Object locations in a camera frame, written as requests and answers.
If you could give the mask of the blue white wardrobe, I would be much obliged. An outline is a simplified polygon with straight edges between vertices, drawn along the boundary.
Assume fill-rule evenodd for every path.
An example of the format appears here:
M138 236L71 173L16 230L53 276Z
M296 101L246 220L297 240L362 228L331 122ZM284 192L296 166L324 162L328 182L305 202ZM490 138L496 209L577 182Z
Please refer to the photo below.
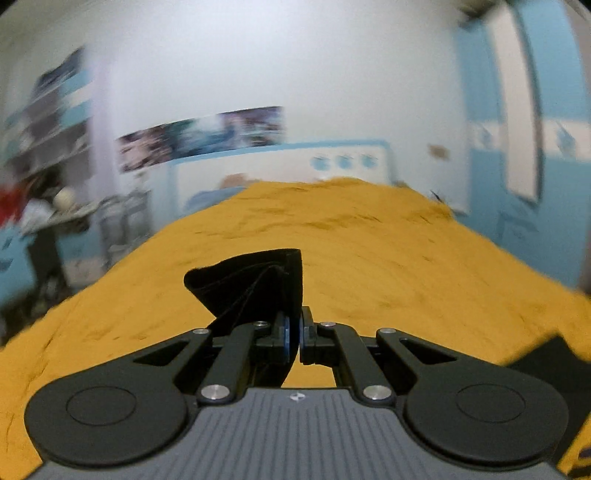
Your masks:
M462 221L535 270L581 283L590 241L588 15L502 1L456 33L468 117Z

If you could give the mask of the white blue shelf unit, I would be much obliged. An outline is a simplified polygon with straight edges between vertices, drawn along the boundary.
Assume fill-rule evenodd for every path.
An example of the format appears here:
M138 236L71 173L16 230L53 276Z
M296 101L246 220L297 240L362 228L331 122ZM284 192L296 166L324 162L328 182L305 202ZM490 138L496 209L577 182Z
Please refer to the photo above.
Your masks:
M93 75L80 47L38 77L30 99L6 120L1 165L15 176L90 160Z

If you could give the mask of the cluttered desk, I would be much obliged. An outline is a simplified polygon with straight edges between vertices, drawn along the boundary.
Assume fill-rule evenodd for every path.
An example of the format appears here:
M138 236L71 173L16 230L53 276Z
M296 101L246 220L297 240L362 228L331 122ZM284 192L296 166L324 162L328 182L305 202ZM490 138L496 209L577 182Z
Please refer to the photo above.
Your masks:
M102 248L92 216L93 203L77 204L68 187L45 188L44 177L25 181L27 204L18 223L1 227L1 302L37 290L48 279L63 277L77 290L104 273ZM1 186L13 185L1 172Z

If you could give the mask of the black pants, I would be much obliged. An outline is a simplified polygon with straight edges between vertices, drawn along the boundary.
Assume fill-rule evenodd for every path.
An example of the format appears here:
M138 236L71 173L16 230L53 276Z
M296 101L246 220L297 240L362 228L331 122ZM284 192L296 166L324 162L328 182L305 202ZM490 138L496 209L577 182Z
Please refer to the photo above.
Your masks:
M297 357L303 306L303 259L298 249L252 252L185 273L184 287L213 315L207 326L226 337L243 324L273 328L273 345L259 350L256 383L280 387Z

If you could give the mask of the anime wall poster strip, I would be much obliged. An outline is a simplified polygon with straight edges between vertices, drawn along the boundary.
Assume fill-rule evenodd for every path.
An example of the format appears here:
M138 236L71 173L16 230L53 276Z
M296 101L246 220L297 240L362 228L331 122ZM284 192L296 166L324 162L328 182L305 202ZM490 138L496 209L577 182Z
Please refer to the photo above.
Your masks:
M270 106L178 120L120 137L123 173L171 160L283 143L283 107Z

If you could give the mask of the grey chair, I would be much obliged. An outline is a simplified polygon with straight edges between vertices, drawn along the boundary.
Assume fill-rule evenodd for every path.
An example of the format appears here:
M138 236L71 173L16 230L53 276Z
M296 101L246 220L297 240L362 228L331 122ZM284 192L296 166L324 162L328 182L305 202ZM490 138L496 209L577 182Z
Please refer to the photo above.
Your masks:
M112 268L153 233L150 192L132 190L101 200L97 210L106 269Z

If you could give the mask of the yellow bed blanket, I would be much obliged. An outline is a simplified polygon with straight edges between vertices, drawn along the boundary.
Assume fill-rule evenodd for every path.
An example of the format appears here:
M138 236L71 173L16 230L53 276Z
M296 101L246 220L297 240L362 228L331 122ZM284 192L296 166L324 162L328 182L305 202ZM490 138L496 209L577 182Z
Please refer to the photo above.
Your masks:
M164 227L2 349L2 477L22 479L40 463L23 420L38 389L204 327L211 314L185 289L185 273L278 248L301 250L304 304L315 320L363 335L398 328L493 363L556 333L590 355L589 298L465 227L445 205L354 179L259 182Z

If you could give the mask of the red bag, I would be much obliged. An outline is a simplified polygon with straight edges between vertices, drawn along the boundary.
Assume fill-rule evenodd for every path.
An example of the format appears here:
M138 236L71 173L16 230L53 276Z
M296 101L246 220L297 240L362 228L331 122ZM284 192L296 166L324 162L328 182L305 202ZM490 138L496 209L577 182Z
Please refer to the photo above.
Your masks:
M18 223L27 204L28 188L22 183L0 188L0 226Z

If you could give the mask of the white blue headboard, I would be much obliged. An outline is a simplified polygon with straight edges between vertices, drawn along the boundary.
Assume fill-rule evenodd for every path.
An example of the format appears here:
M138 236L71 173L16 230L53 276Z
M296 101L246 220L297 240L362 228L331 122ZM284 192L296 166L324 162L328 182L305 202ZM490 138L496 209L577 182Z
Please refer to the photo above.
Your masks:
M351 177L392 185L394 154L383 140L339 140L250 147L197 155L168 164L169 208L174 219L267 182L322 182Z

